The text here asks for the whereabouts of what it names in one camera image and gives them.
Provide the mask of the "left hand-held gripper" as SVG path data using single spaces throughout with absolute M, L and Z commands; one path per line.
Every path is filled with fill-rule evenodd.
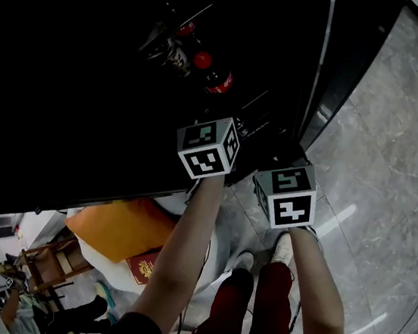
M 177 153 L 191 179 L 228 174 L 239 152 L 232 117 L 177 130 Z

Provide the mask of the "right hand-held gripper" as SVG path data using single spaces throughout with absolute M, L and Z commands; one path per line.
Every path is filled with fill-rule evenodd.
M 312 165 L 258 171 L 254 174 L 258 204 L 272 229 L 312 225 L 317 185 Z

